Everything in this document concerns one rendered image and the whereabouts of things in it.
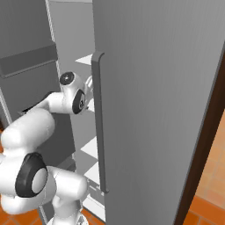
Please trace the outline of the large grey freezer door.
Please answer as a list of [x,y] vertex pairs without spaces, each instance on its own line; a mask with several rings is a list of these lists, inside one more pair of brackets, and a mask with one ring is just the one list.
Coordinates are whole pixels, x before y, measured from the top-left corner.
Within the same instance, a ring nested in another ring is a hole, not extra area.
[[106,225],[182,225],[225,108],[225,0],[93,0]]

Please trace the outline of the grey freezer interior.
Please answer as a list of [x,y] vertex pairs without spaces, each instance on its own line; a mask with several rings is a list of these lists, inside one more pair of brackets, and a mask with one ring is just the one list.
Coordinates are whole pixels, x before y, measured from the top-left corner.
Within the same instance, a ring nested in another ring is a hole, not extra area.
[[[60,71],[73,71],[83,80],[87,79],[91,75],[91,65],[78,63],[76,60],[94,52],[92,1],[48,0],[48,7]],[[70,119],[76,148],[73,154],[76,172],[84,176],[90,167],[98,163],[98,159],[81,150],[81,147],[96,137],[95,113],[87,110],[81,115],[72,115]],[[105,196],[100,190],[100,185],[89,179],[88,184],[89,191],[82,198],[82,204],[90,195],[105,206]],[[83,214],[88,218],[90,225],[105,225],[105,221],[101,221],[84,207]]]

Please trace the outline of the grey door bin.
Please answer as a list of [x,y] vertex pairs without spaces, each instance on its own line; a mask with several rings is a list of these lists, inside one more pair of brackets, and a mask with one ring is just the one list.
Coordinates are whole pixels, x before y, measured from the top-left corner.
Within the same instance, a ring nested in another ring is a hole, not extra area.
[[44,47],[0,58],[0,76],[14,76],[57,60],[56,45],[52,41]]

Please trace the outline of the grey door with bins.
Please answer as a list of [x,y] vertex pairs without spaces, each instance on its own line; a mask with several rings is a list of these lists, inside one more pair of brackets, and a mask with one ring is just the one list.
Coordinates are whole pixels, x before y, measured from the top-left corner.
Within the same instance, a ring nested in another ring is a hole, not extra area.
[[[0,0],[0,58],[44,47],[52,41],[46,0]],[[14,76],[0,76],[0,123],[3,128],[50,91],[61,90],[56,63]],[[70,159],[75,147],[70,117],[56,113],[53,116],[56,123],[54,134],[40,150],[47,165],[56,167]],[[51,219],[54,211],[47,204],[44,212],[47,219]],[[0,225],[46,225],[42,214],[37,209],[13,216],[0,209]]]

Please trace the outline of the white freezer rack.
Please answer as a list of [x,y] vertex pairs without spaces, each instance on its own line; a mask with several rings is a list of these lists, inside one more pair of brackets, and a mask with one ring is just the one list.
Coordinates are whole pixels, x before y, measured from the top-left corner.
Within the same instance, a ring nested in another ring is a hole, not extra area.
[[81,150],[88,154],[89,156],[92,156],[96,159],[98,159],[98,146],[97,146],[97,138],[94,137],[92,140],[90,140],[88,143],[86,143],[83,147],[81,147]]
[[98,217],[101,221],[105,221],[105,207],[88,195],[83,201],[83,207]]
[[89,180],[94,182],[96,185],[100,185],[99,168],[98,163],[95,163],[90,167],[84,174]]
[[87,106],[88,106],[88,111],[95,112],[95,106],[94,106],[94,99],[93,98],[90,100],[90,102]]
[[89,54],[82,58],[77,59],[76,62],[85,64],[85,65],[91,65],[91,57],[92,57],[92,55]]

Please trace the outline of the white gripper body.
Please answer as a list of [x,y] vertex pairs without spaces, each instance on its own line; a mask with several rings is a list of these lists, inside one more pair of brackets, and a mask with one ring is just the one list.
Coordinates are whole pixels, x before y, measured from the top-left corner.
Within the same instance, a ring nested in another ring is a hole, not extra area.
[[92,80],[92,76],[89,76],[85,82],[85,84],[87,85],[87,87],[90,89],[90,91],[93,91],[93,80]]

